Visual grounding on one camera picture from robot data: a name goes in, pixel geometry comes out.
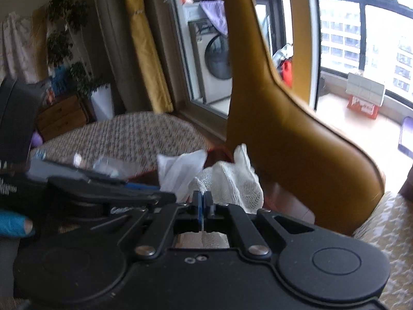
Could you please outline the blue gloved hand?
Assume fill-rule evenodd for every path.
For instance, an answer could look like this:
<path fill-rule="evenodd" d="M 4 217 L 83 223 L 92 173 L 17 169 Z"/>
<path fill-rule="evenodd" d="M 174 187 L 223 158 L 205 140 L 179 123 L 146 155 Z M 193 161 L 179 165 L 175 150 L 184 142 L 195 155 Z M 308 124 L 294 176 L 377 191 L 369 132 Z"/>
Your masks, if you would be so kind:
<path fill-rule="evenodd" d="M 26 216 L 11 211 L 0 212 L 0 235 L 8 238 L 25 238 L 34 235 L 33 222 Z"/>

